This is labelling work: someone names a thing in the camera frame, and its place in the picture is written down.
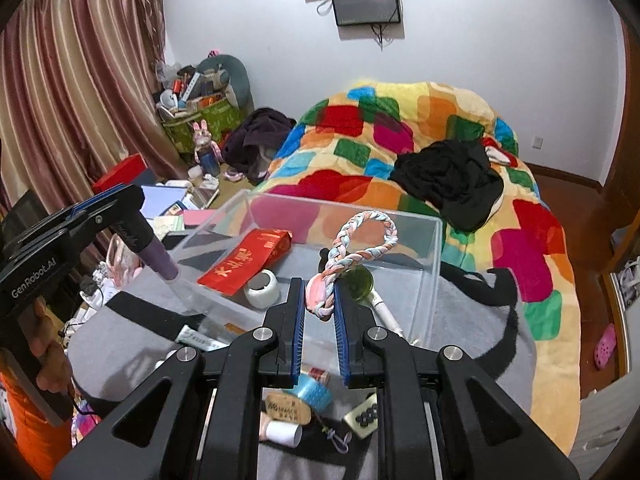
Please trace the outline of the person's hand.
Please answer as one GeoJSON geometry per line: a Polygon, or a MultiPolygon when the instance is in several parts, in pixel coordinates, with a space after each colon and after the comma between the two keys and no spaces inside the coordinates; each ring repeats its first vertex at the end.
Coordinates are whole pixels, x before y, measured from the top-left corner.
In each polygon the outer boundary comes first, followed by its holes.
{"type": "Polygon", "coordinates": [[[53,323],[40,299],[25,310],[21,323],[30,352],[40,364],[40,371],[36,377],[38,388],[52,393],[70,393],[72,367],[63,347],[56,339],[53,323]]]}

